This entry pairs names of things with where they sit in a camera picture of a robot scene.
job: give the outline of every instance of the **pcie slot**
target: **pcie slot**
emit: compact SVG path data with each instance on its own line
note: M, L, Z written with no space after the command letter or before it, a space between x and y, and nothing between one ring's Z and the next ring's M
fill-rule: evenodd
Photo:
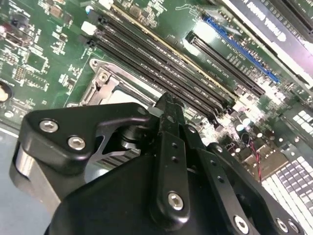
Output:
M198 88L202 89L205 93L207 93L206 96L209 96L210 99L218 100L219 103L225 104L224 107L228 103L232 103L234 101L233 98L228 96L227 93L222 91L222 89L220 89L218 86L209 81L200 73L198 74L199 76L198 75L196 76L198 78L200 77L200 79L197 79L194 76L194 73L192 73L192 71L198 73L197 71L194 70L194 68L192 68L189 64L182 61L174 53L171 53L167 48L165 48L165 46L156 42L149 35L144 36L147 38L151 38L153 42L138 36L136 33L131 31L127 27L127 24L121 24L121 22L118 22L116 19L106 18L94 11L91 11L89 13L89 18L92 20L93 23L99 23L103 27L109 26L114 31L123 35L123 37L128 38L130 41L136 42L137 45L140 45L140 48L142 48L145 51L148 51L155 58L157 58L158 60L165 63L168 67L170 67L175 74L178 74L178 76L180 77L188 78L191 82L196 84Z
M270 3L304 39L313 42L313 21L292 0L271 0Z
M203 20L212 26L215 31L231 46L233 46L239 53L241 53L246 59L248 59L255 67L257 67L261 72L263 72L266 76L272 79L274 82L278 83L279 79L270 71L266 70L258 61L256 61L253 56L251 56L245 49L242 48L236 41L230 39L227 33L217 24L211 17L204 16Z
M195 97L194 101L198 102L199 105L203 105L207 107L208 110L211 112L215 109L218 109L218 107L206 99L206 97L201 96L201 94L197 93L196 88L192 86L186 79L183 79L182 77L176 78L179 80L177 81L173 76L173 73L165 69L160 61L156 61L154 59L151 59L151 56L146 54L144 51L138 51L135 47L127 43L126 41L122 40L121 38L114 37L114 35L111 34L105 34L103 38L107 39L110 42L114 42L115 45L120 47L122 51L128 52L131 55L133 55L136 60L141 61L142 64L146 64L148 67L150 67L154 71L158 71L158 74L160 76L164 77L165 79L171 81L174 85L180 88L181 91L186 90L189 94L193 94L192 96Z
M118 50L116 46L113 45L111 42L106 40L100 41L97 39L87 39L83 36L80 36L80 39L89 47L98 47L100 50L104 51L112 58L118 59L119 61L125 63L125 65L134 68L138 75L140 75L144 79L147 79L151 84L156 84L157 86L163 88L165 91L174 94L175 96L183 100L191 108L195 109L197 112L204 115L205 117L214 118L214 111L207 110L204 106L196 103L193 96L184 93L180 89L177 89L170 81L162 78L156 71L150 69L145 64L138 63L137 61L132 59L131 56L127 55L125 52L122 52L122 50Z
M239 69L234 67L230 62L225 60L217 51L201 40L196 34L191 33L188 35L187 41L202 52L206 57L218 64L219 67L223 68L224 71L228 71L236 79L237 83L245 87L252 94L257 97L265 94L265 91L258 86L254 81L252 81L248 76L246 76Z

